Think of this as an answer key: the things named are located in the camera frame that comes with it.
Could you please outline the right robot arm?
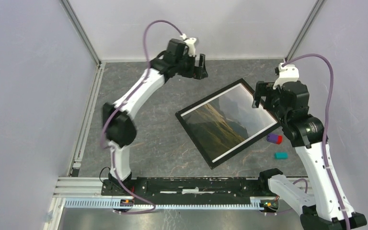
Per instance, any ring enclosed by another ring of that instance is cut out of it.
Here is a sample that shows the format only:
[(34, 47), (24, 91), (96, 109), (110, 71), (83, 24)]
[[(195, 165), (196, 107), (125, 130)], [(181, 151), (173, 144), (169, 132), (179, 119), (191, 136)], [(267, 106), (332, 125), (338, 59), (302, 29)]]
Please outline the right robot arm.
[(300, 81), (282, 85), (259, 81), (253, 107), (274, 115), (300, 157), (312, 186), (313, 197), (291, 183), (277, 168), (260, 172), (258, 191), (282, 198), (298, 215), (305, 230), (352, 230), (367, 224), (364, 214), (348, 202), (330, 156), (325, 126), (309, 114), (308, 88)]

